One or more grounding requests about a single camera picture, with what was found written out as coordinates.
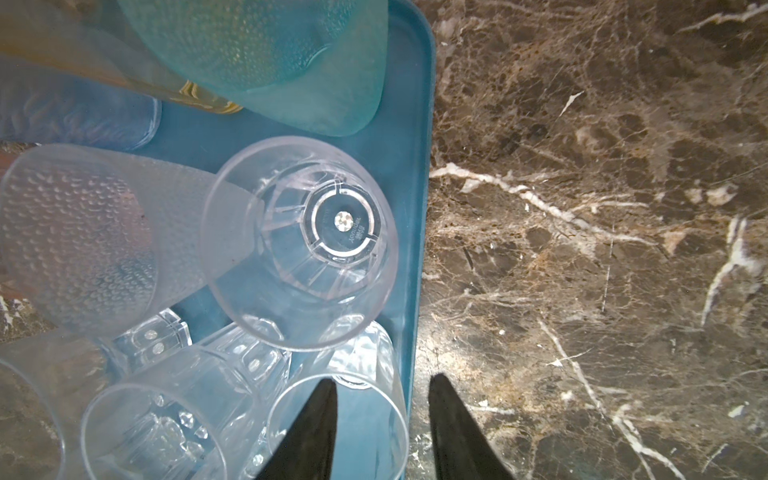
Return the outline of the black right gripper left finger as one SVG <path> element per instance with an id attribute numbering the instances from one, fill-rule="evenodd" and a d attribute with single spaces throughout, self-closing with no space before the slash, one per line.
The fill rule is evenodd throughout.
<path id="1" fill-rule="evenodd" d="M 256 480 L 330 479 L 337 435 L 336 383 L 321 380 Z"/>

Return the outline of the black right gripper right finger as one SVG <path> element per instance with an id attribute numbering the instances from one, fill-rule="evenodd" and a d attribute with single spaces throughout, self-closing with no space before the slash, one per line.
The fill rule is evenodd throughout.
<path id="1" fill-rule="evenodd" d="M 437 479 L 514 479 L 445 374 L 430 379 L 428 403 Z"/>

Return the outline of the frosted textured clear glass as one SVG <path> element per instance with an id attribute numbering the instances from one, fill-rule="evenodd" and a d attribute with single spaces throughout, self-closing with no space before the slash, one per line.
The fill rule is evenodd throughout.
<path id="1" fill-rule="evenodd" d="M 227 221 L 249 193 L 212 173 L 69 144 L 19 155 L 1 180 L 1 259 L 55 325 L 114 337 L 201 289 L 254 250 Z"/>

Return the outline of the green textured plastic glass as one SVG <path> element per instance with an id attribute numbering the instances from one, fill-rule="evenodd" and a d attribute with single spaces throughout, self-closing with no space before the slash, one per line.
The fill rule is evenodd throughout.
<path id="1" fill-rule="evenodd" d="M 274 121 L 344 137 L 378 110 L 386 1 L 123 1 L 120 7 L 174 72 Z"/>

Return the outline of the blue tall plastic glass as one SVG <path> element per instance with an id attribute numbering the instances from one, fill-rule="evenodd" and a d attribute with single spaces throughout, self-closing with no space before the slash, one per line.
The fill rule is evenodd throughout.
<path id="1" fill-rule="evenodd" d="M 1 56 L 1 138 L 132 151 L 155 136 L 153 97 Z"/>

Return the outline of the yellow tall plastic glass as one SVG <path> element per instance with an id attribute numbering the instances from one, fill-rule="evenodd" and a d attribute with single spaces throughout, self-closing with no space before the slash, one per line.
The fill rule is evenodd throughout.
<path id="1" fill-rule="evenodd" d="M 3 1 L 1 51 L 216 114 L 242 110 L 167 67 L 116 1 Z"/>

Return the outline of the clear faceted glass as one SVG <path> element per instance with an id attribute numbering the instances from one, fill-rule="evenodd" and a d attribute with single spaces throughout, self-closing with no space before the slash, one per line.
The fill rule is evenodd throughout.
<path id="1" fill-rule="evenodd" d="M 3 344 L 2 478 L 87 478 L 80 426 L 89 403 L 191 343 L 187 324 L 166 309 L 112 339 L 56 329 Z"/>

